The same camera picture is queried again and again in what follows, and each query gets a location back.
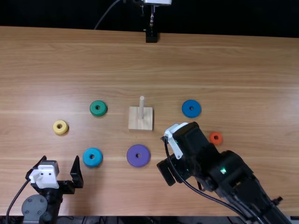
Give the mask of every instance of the purple ring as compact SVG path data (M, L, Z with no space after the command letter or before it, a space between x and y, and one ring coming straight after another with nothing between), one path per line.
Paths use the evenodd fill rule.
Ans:
M144 167L150 161L150 151L143 145L134 145L127 152L127 160L133 167Z

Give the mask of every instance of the red ring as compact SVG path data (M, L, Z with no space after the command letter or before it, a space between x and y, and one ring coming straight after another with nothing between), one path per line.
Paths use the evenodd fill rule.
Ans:
M220 132L212 132L210 134L210 142L214 145L219 145L222 143L222 134Z

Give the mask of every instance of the green ring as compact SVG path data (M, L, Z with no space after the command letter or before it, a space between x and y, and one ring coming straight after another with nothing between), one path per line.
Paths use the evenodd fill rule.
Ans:
M100 117L107 112L107 106L103 101L96 100L93 101L92 104L90 104L89 110L93 116Z

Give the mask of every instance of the yellow ring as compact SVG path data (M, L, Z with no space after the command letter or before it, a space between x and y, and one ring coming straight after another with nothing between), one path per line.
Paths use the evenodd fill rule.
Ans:
M63 120L58 120L53 124L53 131L56 134L64 134L69 129L67 123Z

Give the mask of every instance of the wooden peg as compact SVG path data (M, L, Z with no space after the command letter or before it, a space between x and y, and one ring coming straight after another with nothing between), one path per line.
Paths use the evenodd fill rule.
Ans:
M153 130L153 108L144 107L145 97L139 99L139 106L129 107L129 129Z

